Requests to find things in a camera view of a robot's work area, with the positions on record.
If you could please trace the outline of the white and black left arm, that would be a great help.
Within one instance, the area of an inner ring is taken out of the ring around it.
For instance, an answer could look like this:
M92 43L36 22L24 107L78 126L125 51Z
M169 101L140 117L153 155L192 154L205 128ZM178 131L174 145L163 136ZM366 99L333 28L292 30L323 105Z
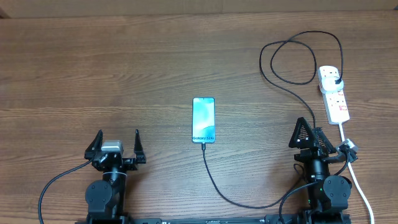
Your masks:
M135 157L124 157L120 140L103 141L103 132L98 131L92 143L85 150L84 158L102 172L102 179L92 182L86 189L88 204L87 223L133 223L132 217L124 211L127 172L138 170L146 163L139 130L135 130Z

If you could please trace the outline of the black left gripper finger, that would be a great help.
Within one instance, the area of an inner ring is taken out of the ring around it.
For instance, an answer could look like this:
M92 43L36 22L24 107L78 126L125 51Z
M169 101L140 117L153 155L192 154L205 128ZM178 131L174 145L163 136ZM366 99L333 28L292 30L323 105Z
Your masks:
M134 142L134 153L136 155L136 164L145 164L146 155L144 154L144 149L141 143L139 130L135 131L135 142Z
M94 138L94 140L91 142L91 144L85 150L84 158L85 159L93 159L95 157L96 153L101 150L102 143L103 143L103 132L100 129L97 132L97 135Z

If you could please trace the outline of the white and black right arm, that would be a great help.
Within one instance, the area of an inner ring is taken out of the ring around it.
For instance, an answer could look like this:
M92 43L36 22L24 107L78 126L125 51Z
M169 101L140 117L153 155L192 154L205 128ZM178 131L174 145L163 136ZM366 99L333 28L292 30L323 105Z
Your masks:
M311 128L298 118L289 147L298 148L294 155L303 164L309 207L288 218L289 223L350 223L348 208L352 182L340 174L355 161L358 147L350 139L333 146L320 127Z

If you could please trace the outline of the smartphone with lit screen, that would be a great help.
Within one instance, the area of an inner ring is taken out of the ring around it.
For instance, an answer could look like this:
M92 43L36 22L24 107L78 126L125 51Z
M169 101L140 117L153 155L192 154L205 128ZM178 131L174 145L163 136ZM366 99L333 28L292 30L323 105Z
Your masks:
M215 99L196 97L192 103L192 142L214 143L215 140Z

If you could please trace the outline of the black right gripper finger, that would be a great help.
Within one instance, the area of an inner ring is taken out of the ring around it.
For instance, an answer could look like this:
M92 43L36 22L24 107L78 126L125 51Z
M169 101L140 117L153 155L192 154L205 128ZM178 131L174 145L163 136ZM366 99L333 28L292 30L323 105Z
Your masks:
M328 151L329 154L336 153L335 147L332 145L332 143L328 140L328 138L325 136L325 133L322 131L321 127L317 127L313 129L313 132L315 133L318 143L320 147L324 151Z
M290 138L289 147L298 149L310 149L316 146L317 140L310 125L304 117L297 119L295 129Z

